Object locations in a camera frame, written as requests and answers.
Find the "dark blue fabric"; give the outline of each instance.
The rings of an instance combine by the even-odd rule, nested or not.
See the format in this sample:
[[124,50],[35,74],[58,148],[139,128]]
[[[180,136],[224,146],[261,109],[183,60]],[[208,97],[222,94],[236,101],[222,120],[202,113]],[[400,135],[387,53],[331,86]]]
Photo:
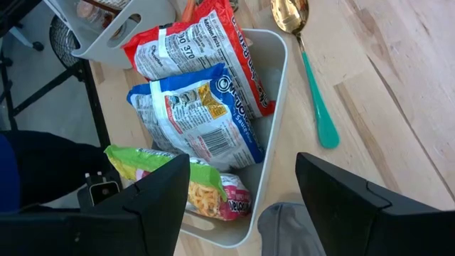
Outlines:
[[14,151],[5,136],[0,134],[0,213],[19,209],[20,189],[21,181]]

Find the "wooden table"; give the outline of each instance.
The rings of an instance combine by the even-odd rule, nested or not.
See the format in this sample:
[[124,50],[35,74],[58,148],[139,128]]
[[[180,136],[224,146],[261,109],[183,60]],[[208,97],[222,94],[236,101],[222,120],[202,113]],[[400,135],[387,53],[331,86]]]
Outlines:
[[[184,0],[176,1],[178,11]],[[319,146],[296,40],[274,25],[268,0],[240,0],[244,28],[276,31],[287,42],[289,89],[264,203],[301,201],[297,152],[333,164],[439,209],[454,209],[455,2],[309,0],[304,42],[327,108],[341,136]],[[125,97],[144,79],[133,70],[92,63],[113,144],[148,147],[151,137]],[[255,230],[226,250],[181,234],[175,255],[260,255]]]

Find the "plastic food wrapper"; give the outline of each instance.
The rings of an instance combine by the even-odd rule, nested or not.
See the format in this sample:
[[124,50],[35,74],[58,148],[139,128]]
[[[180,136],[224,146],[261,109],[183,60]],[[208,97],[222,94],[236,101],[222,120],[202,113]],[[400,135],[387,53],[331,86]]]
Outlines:
[[191,22],[139,33],[123,49],[133,67],[150,80],[224,63],[250,119],[274,111],[274,102],[269,101],[256,74],[229,0],[204,1],[194,11]]
[[220,171],[260,163],[264,150],[224,64],[137,85],[127,96],[160,150]]
[[[176,155],[153,149],[108,146],[107,157],[120,175],[138,181]],[[202,159],[190,158],[190,186],[186,209],[221,220],[234,220],[250,212],[250,192],[239,177],[221,174]]]

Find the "spoon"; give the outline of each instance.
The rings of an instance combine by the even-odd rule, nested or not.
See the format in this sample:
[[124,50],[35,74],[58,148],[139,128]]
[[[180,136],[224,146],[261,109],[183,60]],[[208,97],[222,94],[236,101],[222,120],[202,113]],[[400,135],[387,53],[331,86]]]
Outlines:
[[301,30],[304,28],[309,15],[308,2],[307,0],[271,0],[271,6],[273,18],[278,27],[284,32],[292,33],[297,37],[313,97],[319,141],[323,147],[333,149],[340,144],[340,137],[319,92],[318,84],[316,79],[314,79],[314,74],[311,71],[310,62],[305,52],[304,42],[301,39]]

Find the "gray fabric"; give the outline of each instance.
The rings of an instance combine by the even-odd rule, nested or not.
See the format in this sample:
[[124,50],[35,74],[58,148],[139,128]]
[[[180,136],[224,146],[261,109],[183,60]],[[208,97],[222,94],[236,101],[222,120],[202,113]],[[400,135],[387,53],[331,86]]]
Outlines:
[[262,256],[325,256],[305,205],[275,203],[257,221]]

